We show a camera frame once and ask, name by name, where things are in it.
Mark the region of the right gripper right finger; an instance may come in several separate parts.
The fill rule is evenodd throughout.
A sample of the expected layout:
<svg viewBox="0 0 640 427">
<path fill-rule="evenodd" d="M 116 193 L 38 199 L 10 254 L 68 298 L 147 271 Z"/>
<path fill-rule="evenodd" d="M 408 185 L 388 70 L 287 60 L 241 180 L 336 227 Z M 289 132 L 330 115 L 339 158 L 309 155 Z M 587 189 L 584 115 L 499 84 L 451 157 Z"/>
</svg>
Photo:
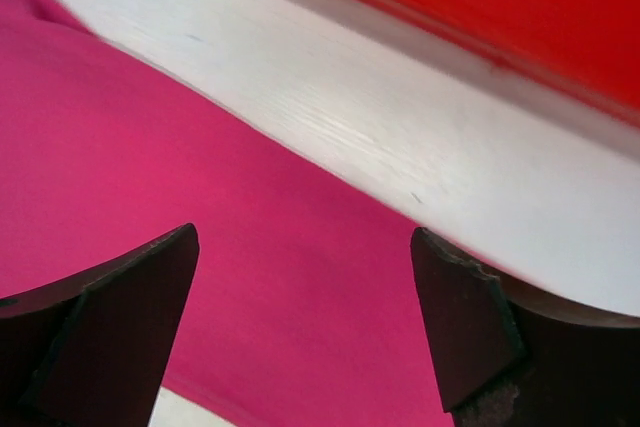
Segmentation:
<svg viewBox="0 0 640 427">
<path fill-rule="evenodd" d="M 424 229 L 410 244 L 443 409 L 458 426 L 635 426 L 639 321 L 556 296 Z"/>
</svg>

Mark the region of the pink trousers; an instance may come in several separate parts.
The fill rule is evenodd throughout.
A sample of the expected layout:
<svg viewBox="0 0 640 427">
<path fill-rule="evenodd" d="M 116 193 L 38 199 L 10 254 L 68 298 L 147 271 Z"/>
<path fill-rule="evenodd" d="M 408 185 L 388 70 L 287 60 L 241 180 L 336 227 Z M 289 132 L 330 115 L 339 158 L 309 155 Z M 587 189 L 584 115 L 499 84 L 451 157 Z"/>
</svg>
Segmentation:
<svg viewBox="0 0 640 427">
<path fill-rule="evenodd" d="M 448 426 L 414 224 L 104 43 L 1 0 L 1 292 L 192 223 L 165 386 L 238 426 Z"/>
</svg>

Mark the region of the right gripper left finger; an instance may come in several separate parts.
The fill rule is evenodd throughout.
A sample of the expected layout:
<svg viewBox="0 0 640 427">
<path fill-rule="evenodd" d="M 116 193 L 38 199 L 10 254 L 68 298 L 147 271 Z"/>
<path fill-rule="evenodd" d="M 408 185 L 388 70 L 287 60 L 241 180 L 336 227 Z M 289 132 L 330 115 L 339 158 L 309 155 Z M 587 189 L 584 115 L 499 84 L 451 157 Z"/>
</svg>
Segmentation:
<svg viewBox="0 0 640 427">
<path fill-rule="evenodd" d="M 185 224 L 1 301 L 4 426 L 149 424 L 199 257 Z"/>
</svg>

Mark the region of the red plastic tray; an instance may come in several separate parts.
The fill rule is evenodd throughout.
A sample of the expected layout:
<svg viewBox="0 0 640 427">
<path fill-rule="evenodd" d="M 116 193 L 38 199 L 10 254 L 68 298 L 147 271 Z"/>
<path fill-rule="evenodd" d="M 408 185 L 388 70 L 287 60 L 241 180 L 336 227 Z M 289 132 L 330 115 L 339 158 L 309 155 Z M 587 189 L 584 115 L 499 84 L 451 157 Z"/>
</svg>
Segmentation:
<svg viewBox="0 0 640 427">
<path fill-rule="evenodd" d="M 501 68 L 639 122 L 639 0 L 361 0 Z"/>
</svg>

